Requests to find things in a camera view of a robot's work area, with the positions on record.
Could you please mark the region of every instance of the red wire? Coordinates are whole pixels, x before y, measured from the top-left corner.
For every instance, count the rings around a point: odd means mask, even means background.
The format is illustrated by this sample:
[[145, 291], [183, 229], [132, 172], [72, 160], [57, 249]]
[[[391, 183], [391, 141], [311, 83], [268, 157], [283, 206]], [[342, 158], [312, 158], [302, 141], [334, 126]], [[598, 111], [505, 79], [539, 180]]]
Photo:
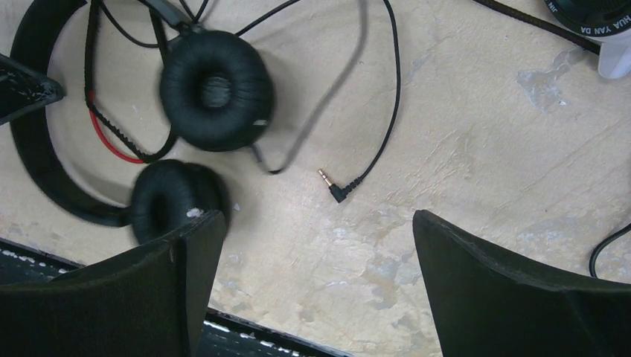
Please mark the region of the red wire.
[[[90, 92], [90, 101], [91, 102], [95, 102], [95, 93], [93, 91]], [[116, 155], [117, 157], [127, 161], [127, 162], [131, 162], [132, 164], [144, 164], [144, 161], [142, 161], [139, 158], [132, 158], [129, 157], [125, 154], [123, 154], [121, 151], [119, 151], [118, 149], [116, 149], [116, 147], [114, 147], [114, 145], [112, 145], [112, 143], [109, 142], [109, 140], [107, 139], [107, 137], [105, 136], [105, 134], [103, 133], [103, 130], [100, 128], [100, 124], [98, 122], [97, 116], [92, 112], [92, 110], [90, 110], [90, 118], [92, 119], [92, 126], [95, 128], [95, 131], [97, 132], [97, 135], [100, 139], [100, 142], [103, 143], [103, 145], [105, 145], [105, 147], [114, 155]]]

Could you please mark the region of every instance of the ear cup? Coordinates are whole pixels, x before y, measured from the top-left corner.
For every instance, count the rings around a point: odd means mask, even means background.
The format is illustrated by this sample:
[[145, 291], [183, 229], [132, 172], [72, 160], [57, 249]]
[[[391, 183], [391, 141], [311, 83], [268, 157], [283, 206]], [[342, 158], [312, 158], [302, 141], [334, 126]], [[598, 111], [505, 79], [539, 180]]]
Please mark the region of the ear cup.
[[207, 151], [253, 144], [269, 125], [275, 96], [263, 60], [232, 33], [192, 33], [164, 61], [160, 98], [173, 131]]
[[225, 189], [221, 178], [201, 165], [163, 160], [147, 166], [136, 179], [129, 206], [129, 221], [138, 243], [189, 223], [195, 208], [221, 210], [225, 215], [229, 197], [227, 190], [218, 188], [220, 184]]

